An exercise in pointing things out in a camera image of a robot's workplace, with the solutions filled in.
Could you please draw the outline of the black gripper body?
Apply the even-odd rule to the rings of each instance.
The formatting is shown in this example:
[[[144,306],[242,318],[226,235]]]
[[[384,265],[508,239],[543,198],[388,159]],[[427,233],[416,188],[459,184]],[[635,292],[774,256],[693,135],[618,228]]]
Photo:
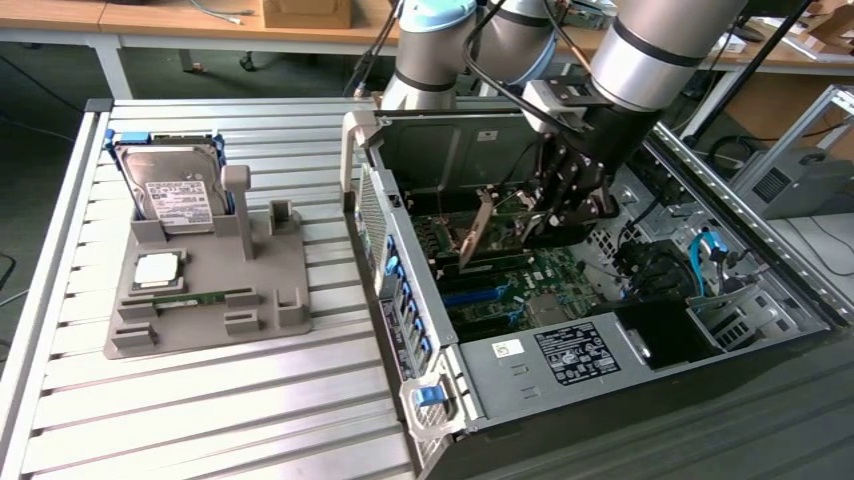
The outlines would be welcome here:
[[[618,105],[589,107],[582,116],[567,112],[559,119],[575,130],[562,135],[567,160],[558,163],[560,173],[570,170],[570,162],[585,156],[601,163],[605,175],[611,176],[637,152],[659,120],[659,111],[638,112]]]

